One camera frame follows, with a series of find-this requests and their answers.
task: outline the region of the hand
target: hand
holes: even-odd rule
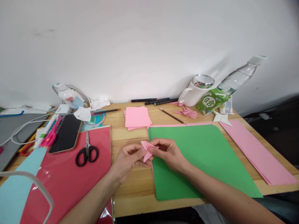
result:
[[[122,184],[127,180],[130,171],[134,166],[143,166],[145,168],[150,168],[152,166],[154,157],[151,156],[145,163],[143,163],[145,154],[146,150],[142,145],[131,144],[121,147],[110,169],[110,172],[117,178],[119,184]]]
[[[149,147],[148,151],[163,159],[172,170],[182,172],[189,164],[173,139],[154,138],[150,143],[159,148]]]

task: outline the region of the pink scissors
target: pink scissors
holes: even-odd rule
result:
[[[44,138],[44,140],[41,142],[41,146],[42,147],[48,147],[48,146],[51,146],[53,144],[53,142],[55,141],[56,139],[56,131],[57,131],[57,128],[59,126],[59,123],[61,121],[62,117],[59,116],[54,124],[54,126],[52,127],[51,131],[49,132],[49,134]]]

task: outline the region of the charger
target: charger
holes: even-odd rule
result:
[[[60,104],[55,113],[61,116],[66,116],[71,112],[72,108],[70,108],[67,104]]]

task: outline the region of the tissue box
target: tissue box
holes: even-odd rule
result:
[[[208,115],[230,98],[219,89],[209,90],[195,106],[203,115]]]

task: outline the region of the scissors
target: scissors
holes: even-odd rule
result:
[[[56,131],[57,131],[57,128],[59,126],[59,123],[61,121],[62,117],[59,116],[54,124],[54,126],[52,127],[51,131],[49,132],[49,134],[43,139],[43,141],[41,142],[41,146],[42,147],[48,147],[48,146],[51,146],[53,144],[53,142],[55,141],[56,139]]]
[[[91,152],[93,150],[96,152],[96,157],[93,160],[91,160]],[[81,154],[83,154],[84,160],[83,160],[83,163],[80,164],[79,163],[79,157],[80,157]],[[86,145],[83,149],[81,149],[78,152],[78,154],[76,156],[76,160],[75,160],[76,165],[78,167],[82,167],[86,164],[87,160],[88,160],[88,162],[92,163],[92,162],[95,162],[98,157],[99,157],[99,150],[96,147],[89,144],[89,132],[87,131],[86,132]]]

